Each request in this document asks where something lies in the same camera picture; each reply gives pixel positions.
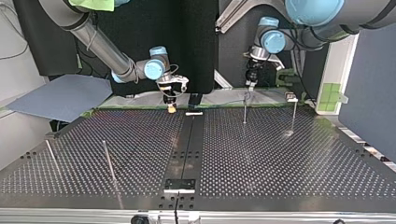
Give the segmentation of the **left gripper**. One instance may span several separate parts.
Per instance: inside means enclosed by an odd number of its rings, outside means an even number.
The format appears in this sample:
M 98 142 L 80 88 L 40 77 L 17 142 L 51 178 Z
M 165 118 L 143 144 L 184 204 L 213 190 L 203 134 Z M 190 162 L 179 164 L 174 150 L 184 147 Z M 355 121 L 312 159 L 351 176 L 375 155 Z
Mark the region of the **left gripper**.
M 261 64 L 254 60 L 249 60 L 247 62 L 246 79 L 249 91 L 254 91 L 256 82 L 258 81 L 260 67 Z

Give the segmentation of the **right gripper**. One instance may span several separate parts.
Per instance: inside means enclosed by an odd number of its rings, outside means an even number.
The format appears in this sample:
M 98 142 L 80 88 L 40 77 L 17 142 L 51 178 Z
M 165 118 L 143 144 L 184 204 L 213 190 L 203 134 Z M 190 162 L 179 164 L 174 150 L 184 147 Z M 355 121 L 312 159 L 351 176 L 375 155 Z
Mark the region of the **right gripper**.
M 163 102 L 168 105 L 167 110 L 170 114 L 174 114 L 177 112 L 177 109 L 175 107 L 177 98 L 171 86 L 163 87 Z

